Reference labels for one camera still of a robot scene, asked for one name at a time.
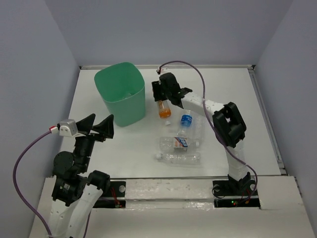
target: orange liquid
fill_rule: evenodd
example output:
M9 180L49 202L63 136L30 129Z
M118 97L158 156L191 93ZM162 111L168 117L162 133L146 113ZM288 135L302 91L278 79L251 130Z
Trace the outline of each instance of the orange liquid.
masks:
M160 118L168 118L172 114L170 109L161 110L159 113Z

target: bottle cap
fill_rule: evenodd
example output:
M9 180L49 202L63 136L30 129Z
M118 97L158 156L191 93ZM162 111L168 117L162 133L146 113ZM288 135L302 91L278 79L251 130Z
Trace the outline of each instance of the bottle cap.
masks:
M155 158L156 158L157 160L160 160L160 159L161 159L161 153L157 153L157 154L155 155Z

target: bottle with blue label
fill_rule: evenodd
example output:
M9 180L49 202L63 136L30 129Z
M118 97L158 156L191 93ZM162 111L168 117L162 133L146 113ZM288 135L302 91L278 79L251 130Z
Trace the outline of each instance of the bottle with blue label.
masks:
M191 131L192 123L193 123L193 113L190 110L183 110L182 116L180 119L179 128L177 131L177 136L180 137L189 137L189 133Z
M197 142L184 137L165 136L159 139L159 148L165 153L193 151L197 147Z

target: bolt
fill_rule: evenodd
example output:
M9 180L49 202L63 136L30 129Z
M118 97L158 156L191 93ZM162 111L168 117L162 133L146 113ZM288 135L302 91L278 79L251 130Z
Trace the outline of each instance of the bolt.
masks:
M125 192L125 186L121 185L121 186L119 187L119 192Z

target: wall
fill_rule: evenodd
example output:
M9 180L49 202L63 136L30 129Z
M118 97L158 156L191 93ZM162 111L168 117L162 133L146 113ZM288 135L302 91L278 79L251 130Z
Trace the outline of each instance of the wall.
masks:
M292 0L46 0L79 65L255 64Z
M316 0L294 0L256 74L286 169L298 179L317 235L316 9Z
M79 69L43 0L1 1L0 19L0 237L26 238L34 215L14 190L12 169L30 142L68 117ZM35 207L57 139L43 139L18 168L18 184Z

